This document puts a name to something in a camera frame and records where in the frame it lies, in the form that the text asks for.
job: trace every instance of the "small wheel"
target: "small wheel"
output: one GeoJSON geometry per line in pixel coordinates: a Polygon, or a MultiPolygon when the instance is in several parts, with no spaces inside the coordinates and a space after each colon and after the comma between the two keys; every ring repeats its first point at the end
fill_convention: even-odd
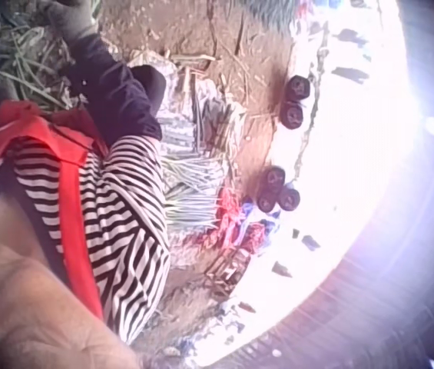
{"type": "Polygon", "coordinates": [[[263,213],[269,213],[277,204],[277,196],[269,191],[262,191],[257,197],[257,207],[263,213]]]}
{"type": "Polygon", "coordinates": [[[285,99],[299,102],[310,96],[310,81],[307,78],[294,75],[285,85],[285,99]]]}
{"type": "Polygon", "coordinates": [[[285,184],[285,171],[276,165],[268,168],[264,173],[264,186],[267,190],[278,194],[285,184]]]}
{"type": "Polygon", "coordinates": [[[280,120],[288,129],[297,129],[303,123],[303,111],[297,103],[285,101],[281,105],[280,120]]]}
{"type": "Polygon", "coordinates": [[[284,211],[294,211],[299,207],[300,194],[293,188],[284,188],[278,196],[278,205],[284,211]]]}

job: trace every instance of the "dirt ground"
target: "dirt ground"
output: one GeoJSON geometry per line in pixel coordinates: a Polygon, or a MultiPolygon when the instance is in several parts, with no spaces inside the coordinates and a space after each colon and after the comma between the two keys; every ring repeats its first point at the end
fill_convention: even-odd
{"type": "MultiPolygon", "coordinates": [[[[240,190],[255,194],[273,137],[272,115],[286,75],[291,40],[266,30],[230,0],[119,0],[104,2],[100,19],[103,36],[129,61],[134,49],[172,55],[213,55],[217,61],[194,68],[221,85],[248,109],[245,139],[237,156],[240,190]],[[237,44],[240,50],[235,56],[237,44]]],[[[202,287],[203,271],[215,251],[203,253],[188,270],[169,274],[157,315],[136,340],[139,351],[165,349],[189,334],[212,314],[209,291],[202,287]]]]}
{"type": "Polygon", "coordinates": [[[214,40],[210,30],[209,8],[214,4],[213,26],[217,40],[215,56],[207,76],[227,80],[227,90],[248,108],[241,152],[237,165],[244,194],[256,191],[256,176],[263,167],[273,123],[269,113],[275,107],[283,87],[291,41],[277,32],[263,29],[240,6],[230,7],[231,0],[119,0],[105,2],[102,29],[129,59],[131,50],[149,48],[170,50],[178,55],[213,55],[214,40]],[[233,57],[244,13],[244,27],[238,58],[233,57]],[[247,75],[248,93],[245,93],[247,75]]]}

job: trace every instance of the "dark blue sleeve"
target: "dark blue sleeve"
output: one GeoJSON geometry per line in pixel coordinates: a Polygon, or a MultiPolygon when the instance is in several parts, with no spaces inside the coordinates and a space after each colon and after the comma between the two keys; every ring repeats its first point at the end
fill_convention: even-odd
{"type": "Polygon", "coordinates": [[[67,76],[87,98],[88,112],[108,147],[127,135],[162,139],[143,86],[128,66],[113,59],[99,35],[78,41],[71,55],[76,63],[67,76]]]}

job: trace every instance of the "skin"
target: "skin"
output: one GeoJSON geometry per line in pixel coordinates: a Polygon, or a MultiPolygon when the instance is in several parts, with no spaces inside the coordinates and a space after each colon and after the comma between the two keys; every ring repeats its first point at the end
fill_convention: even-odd
{"type": "Polygon", "coordinates": [[[52,274],[31,222],[6,192],[0,194],[2,367],[148,368],[52,274]]]}

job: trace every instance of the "black and white striped fabric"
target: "black and white striped fabric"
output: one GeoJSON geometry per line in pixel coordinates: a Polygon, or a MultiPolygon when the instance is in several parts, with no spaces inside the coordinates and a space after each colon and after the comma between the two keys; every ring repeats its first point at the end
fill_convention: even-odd
{"type": "MultiPolygon", "coordinates": [[[[43,144],[15,140],[14,173],[63,253],[59,226],[59,162],[43,144]]],[[[88,254],[108,326],[130,344],[160,300],[169,270],[161,164],[144,137],[119,139],[101,160],[80,169],[88,254]]]]}

